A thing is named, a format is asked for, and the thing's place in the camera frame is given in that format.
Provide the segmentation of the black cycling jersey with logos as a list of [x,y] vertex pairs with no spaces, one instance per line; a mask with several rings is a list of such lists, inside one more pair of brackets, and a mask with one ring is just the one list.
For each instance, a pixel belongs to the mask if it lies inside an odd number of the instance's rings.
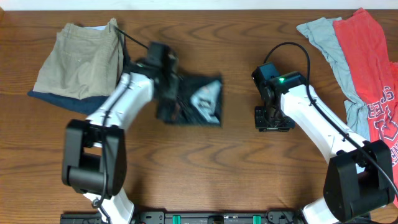
[[159,101],[156,118],[172,125],[220,127],[222,105],[221,75],[186,75],[179,78],[176,98]]

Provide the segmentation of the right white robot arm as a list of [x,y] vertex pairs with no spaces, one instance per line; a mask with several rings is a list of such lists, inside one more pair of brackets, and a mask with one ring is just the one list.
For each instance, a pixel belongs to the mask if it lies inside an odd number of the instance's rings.
[[394,201],[397,188],[384,142],[369,142],[351,130],[299,72],[256,71],[252,79],[264,102],[255,109],[256,128],[288,131],[299,125],[328,165],[323,195],[301,209],[301,222],[368,223],[365,214]]

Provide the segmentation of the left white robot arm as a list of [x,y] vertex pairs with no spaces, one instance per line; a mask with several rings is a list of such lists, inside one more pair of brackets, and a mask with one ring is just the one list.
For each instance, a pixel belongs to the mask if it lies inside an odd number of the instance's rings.
[[101,223],[132,221],[134,204],[123,189],[125,132],[150,101],[177,94],[177,67],[177,59],[133,62],[94,113],[67,124],[62,182],[91,201]]

